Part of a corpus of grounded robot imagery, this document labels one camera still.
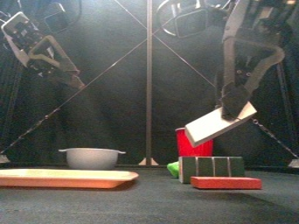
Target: grey bowl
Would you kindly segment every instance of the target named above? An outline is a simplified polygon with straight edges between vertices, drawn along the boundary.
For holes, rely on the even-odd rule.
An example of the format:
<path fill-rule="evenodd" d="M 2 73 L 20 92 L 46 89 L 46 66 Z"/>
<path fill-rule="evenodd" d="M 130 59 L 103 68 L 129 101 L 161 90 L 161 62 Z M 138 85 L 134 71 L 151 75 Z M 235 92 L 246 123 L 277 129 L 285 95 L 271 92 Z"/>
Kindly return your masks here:
<path fill-rule="evenodd" d="M 95 148 L 71 148 L 60 150 L 67 152 L 67 161 L 71 169 L 111 171 L 117 167 L 118 154 L 126 154 L 119 150 Z"/>

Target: red cup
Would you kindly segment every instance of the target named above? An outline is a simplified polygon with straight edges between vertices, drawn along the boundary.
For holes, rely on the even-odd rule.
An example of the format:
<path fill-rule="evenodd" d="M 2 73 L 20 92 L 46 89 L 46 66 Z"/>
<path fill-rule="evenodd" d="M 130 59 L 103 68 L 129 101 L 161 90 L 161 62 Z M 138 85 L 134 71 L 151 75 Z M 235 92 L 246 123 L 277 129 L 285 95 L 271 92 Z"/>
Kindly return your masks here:
<path fill-rule="evenodd" d="M 213 156 L 213 140 L 193 147 L 189 137 L 185 134 L 185 128 L 175 130 L 178 140 L 178 150 L 181 157 L 211 157 Z"/>

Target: black table surface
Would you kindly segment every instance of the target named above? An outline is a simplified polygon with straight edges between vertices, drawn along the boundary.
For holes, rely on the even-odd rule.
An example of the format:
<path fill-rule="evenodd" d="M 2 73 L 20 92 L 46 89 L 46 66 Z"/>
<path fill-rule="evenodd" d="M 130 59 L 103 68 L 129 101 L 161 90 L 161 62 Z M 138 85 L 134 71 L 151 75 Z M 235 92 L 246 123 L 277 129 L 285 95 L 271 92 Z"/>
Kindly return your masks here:
<path fill-rule="evenodd" d="M 299 223 L 299 176 L 247 171 L 262 190 L 201 190 L 165 167 L 114 189 L 0 188 L 0 223 Z"/>

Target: red block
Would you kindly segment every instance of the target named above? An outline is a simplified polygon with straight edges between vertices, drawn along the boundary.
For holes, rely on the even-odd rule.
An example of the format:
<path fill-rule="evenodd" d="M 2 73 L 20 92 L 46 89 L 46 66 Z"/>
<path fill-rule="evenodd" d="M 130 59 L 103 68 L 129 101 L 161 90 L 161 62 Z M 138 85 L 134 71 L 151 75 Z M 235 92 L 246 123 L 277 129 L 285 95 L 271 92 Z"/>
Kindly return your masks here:
<path fill-rule="evenodd" d="M 258 178 L 191 177 L 191 185 L 201 189 L 262 189 Z"/>

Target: white tray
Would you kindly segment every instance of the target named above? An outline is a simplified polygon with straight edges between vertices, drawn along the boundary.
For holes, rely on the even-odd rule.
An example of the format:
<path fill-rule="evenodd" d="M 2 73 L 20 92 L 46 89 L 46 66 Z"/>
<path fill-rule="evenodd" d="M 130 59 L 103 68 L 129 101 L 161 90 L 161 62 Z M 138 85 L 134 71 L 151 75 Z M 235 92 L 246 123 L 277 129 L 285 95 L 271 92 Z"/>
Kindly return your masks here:
<path fill-rule="evenodd" d="M 131 171 L 6 169 L 0 170 L 0 186 L 114 188 L 138 176 Z"/>

